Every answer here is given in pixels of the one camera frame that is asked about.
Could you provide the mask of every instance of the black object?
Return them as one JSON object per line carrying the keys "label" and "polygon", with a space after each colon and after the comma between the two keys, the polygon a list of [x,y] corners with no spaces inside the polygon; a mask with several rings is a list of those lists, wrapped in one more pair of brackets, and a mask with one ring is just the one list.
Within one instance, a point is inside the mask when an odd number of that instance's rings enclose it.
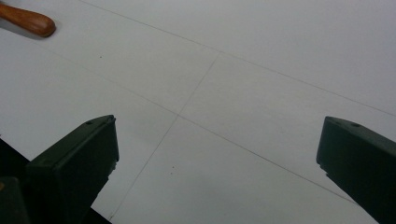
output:
{"label": "black object", "polygon": [[357,123],[327,117],[317,163],[379,223],[396,223],[396,143]]}
{"label": "black object", "polygon": [[[21,192],[26,223],[109,223],[90,207],[118,160],[113,116],[85,122],[29,163],[0,141],[0,176],[20,180],[6,178],[15,195]],[[2,212],[8,208],[0,207],[1,223],[7,223]]]}

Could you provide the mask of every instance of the handle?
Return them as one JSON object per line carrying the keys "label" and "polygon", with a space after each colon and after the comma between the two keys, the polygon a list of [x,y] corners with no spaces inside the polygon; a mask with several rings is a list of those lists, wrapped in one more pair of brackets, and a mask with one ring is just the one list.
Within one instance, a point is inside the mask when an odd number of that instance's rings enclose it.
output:
{"label": "handle", "polygon": [[41,37],[47,37],[56,30],[55,22],[42,14],[0,4],[0,18]]}

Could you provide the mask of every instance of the wooden handle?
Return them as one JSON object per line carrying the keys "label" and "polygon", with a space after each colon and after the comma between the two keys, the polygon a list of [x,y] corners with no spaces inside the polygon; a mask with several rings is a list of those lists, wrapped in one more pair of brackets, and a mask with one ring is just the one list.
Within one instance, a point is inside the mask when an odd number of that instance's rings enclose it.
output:
{"label": "wooden handle", "polygon": [[0,4],[0,18],[41,37],[47,37],[55,32],[55,22],[47,16],[16,7]]}

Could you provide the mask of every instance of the brown wooden handle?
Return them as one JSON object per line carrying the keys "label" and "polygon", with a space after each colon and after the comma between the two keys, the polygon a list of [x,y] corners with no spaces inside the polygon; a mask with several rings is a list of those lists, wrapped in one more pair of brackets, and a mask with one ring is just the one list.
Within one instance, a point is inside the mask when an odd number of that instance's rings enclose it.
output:
{"label": "brown wooden handle", "polygon": [[42,37],[50,36],[56,30],[55,22],[47,16],[3,4],[0,4],[0,18]]}

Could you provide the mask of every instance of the white surface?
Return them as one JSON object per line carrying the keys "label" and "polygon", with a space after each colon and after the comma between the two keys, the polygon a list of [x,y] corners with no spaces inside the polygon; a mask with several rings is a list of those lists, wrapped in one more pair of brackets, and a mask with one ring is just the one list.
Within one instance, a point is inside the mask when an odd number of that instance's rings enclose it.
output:
{"label": "white surface", "polygon": [[393,0],[83,1],[396,115]]}
{"label": "white surface", "polygon": [[184,119],[163,139],[113,220],[374,223],[357,205]]}
{"label": "white surface", "polygon": [[114,114],[93,204],[113,223],[375,223],[315,156],[324,116],[396,139],[394,2],[84,1],[6,1],[58,27],[0,21],[0,134],[24,156]]}

